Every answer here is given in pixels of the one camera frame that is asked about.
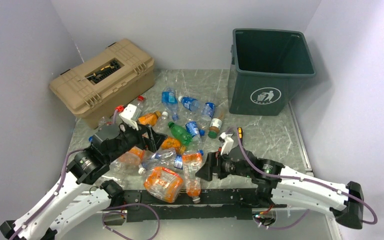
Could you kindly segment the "tall orange label bottle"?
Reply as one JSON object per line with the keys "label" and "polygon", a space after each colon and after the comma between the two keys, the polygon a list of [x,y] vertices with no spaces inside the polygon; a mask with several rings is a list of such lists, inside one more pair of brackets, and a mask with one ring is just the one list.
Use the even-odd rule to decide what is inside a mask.
{"label": "tall orange label bottle", "polygon": [[202,154],[197,150],[187,151],[182,156],[182,168],[186,193],[192,199],[194,204],[198,204],[201,201],[201,179],[196,176],[196,173],[202,167],[202,165]]}

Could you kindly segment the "crushed clear blue label bottle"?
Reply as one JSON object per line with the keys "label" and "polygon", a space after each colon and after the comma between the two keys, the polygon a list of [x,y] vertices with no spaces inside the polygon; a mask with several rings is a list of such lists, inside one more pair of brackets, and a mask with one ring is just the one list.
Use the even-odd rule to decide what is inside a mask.
{"label": "crushed clear blue label bottle", "polygon": [[146,157],[139,165],[138,173],[143,175],[156,167],[164,167],[175,173],[183,172],[182,156],[178,155],[176,149],[171,147],[153,153]]}

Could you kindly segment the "blue label pepsi bottle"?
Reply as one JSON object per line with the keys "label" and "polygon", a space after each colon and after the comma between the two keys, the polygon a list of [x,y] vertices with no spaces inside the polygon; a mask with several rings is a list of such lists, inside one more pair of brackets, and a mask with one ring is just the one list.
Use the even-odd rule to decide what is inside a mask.
{"label": "blue label pepsi bottle", "polygon": [[186,131],[191,135],[192,141],[194,143],[201,143],[202,142],[202,136],[205,135],[205,131],[200,128],[199,124],[191,120],[185,124]]}

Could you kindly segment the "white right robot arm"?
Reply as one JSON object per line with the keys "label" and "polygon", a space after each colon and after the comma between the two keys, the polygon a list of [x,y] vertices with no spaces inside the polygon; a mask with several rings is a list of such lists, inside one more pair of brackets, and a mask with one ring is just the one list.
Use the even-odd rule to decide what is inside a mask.
{"label": "white right robot arm", "polygon": [[357,182],[324,181],[280,162],[257,158],[239,146],[227,154],[208,153],[195,176],[210,182],[214,174],[220,180],[230,175],[249,178],[257,186],[255,200],[262,208],[271,204],[292,205],[333,217],[338,224],[350,229],[363,227],[364,195]]}

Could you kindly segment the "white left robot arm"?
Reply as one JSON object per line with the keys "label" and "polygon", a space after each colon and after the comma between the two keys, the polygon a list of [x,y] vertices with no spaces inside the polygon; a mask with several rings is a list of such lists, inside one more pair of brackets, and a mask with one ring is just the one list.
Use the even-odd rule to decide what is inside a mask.
{"label": "white left robot arm", "polygon": [[124,190],[113,180],[104,181],[77,204],[70,203],[106,174],[121,155],[133,147],[154,153],[167,137],[150,125],[102,126],[87,148],[74,150],[72,161],[64,160],[59,180],[45,196],[20,218],[2,223],[0,232],[8,240],[57,240],[96,212],[119,209],[125,201]]}

